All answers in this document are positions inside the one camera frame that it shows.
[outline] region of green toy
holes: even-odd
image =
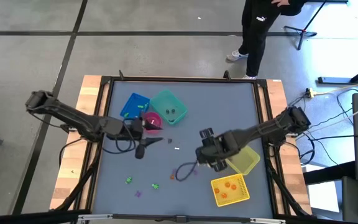
[[[132,177],[128,177],[127,180],[125,181],[125,184],[129,184],[132,182]]]

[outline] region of wooden plank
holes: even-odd
[[[94,106],[99,91],[101,76],[86,75],[84,76],[83,84],[81,86],[80,95],[78,97],[76,109],[81,110],[87,114],[93,114]],[[284,89],[280,80],[267,80],[268,93],[270,98],[270,104],[272,107],[273,116],[281,113],[287,106],[287,100],[285,99]],[[106,104],[107,88],[104,89],[103,99],[101,103],[100,114],[103,114],[104,106]],[[262,89],[259,89],[263,118],[267,120],[266,107],[264,102],[264,94]],[[78,139],[78,133],[70,133],[67,142]],[[288,142],[295,143],[294,139],[287,139]],[[80,141],[77,144],[66,148],[63,155],[62,167],[59,171],[58,178],[56,181],[55,191],[53,193],[50,208],[55,208],[63,202],[63,198],[67,197],[68,194],[78,183],[79,173],[81,170],[82,162],[85,156],[86,142]],[[92,157],[94,156],[95,147],[91,151]],[[298,151],[289,145],[283,145],[280,150],[280,156],[282,160],[283,173],[285,178],[286,186],[294,196],[295,200],[302,206],[302,208],[311,213],[310,203],[308,194],[306,191],[305,181],[303,180],[303,174],[300,166],[298,157]],[[89,185],[85,186],[83,196],[80,203],[80,208],[85,207],[87,198],[87,189]],[[275,193],[277,198],[277,205],[279,213],[283,213],[282,198],[279,189],[275,186]]]

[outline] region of person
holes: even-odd
[[[299,14],[307,0],[246,0],[242,12],[242,45],[227,55],[227,60],[235,62],[248,58],[244,78],[255,79],[265,51],[267,32],[277,17]]]

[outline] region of white sneaker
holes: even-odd
[[[244,75],[244,77],[242,77],[243,79],[256,79],[256,77],[249,77],[248,75]]]
[[[235,50],[233,52],[231,52],[230,55],[227,55],[226,58],[231,61],[231,62],[235,62],[236,60],[239,60],[241,58],[247,58],[248,54],[240,54],[238,50]]]

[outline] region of black pants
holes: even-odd
[[[265,51],[267,31],[280,15],[280,8],[271,0],[246,0],[242,12],[242,45],[240,54],[249,54],[247,75],[258,75],[260,62]]]

